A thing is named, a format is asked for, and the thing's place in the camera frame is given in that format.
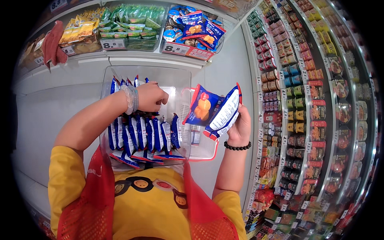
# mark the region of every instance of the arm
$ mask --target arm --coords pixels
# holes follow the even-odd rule
[[[149,82],[136,88],[139,98],[138,109],[157,112],[161,102],[166,104],[168,94],[156,82]],[[128,108],[124,91],[118,91],[76,113],[62,127],[53,146],[72,148],[81,158],[83,151]]]
[[[235,124],[228,130],[228,145],[244,147],[249,143],[251,135],[251,117],[245,106],[239,105],[240,113]],[[240,192],[244,182],[245,157],[248,150],[234,151],[225,149],[224,157],[217,174],[215,188],[212,193],[214,199],[224,191]]]

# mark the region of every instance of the black bead bracelet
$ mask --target black bead bracelet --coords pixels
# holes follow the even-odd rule
[[[246,149],[249,149],[251,147],[251,142],[249,142],[248,145],[245,146],[245,147],[232,147],[232,146],[228,145],[227,141],[225,141],[224,142],[224,147],[226,147],[226,148],[228,148],[230,150],[237,150],[237,151],[239,151],[239,150],[246,150]]]

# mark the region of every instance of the yellow t-shirt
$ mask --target yellow t-shirt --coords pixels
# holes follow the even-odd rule
[[[177,172],[158,167],[114,172],[114,175],[113,239],[191,239],[184,180]],[[54,147],[49,177],[51,229],[57,235],[60,214],[80,196],[85,186],[84,165],[80,156],[68,147]],[[235,225],[239,239],[246,240],[238,194],[226,191],[218,194],[213,202]]]

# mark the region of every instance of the red towel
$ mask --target red towel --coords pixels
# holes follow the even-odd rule
[[[44,64],[50,70],[49,61],[56,66],[58,63],[66,63],[68,56],[59,47],[59,41],[63,35],[64,27],[62,21],[56,21],[51,31],[47,33],[43,42]]]

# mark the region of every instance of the hand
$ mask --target hand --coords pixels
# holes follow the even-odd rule
[[[168,93],[164,92],[157,82],[151,81],[149,83],[140,85],[136,88],[139,94],[139,107],[138,110],[144,112],[158,112],[161,103],[167,104]]]
[[[237,110],[239,116],[235,123],[228,130],[228,145],[232,147],[244,147],[249,143],[249,137],[251,135],[251,117],[249,116],[248,109],[239,104]]]

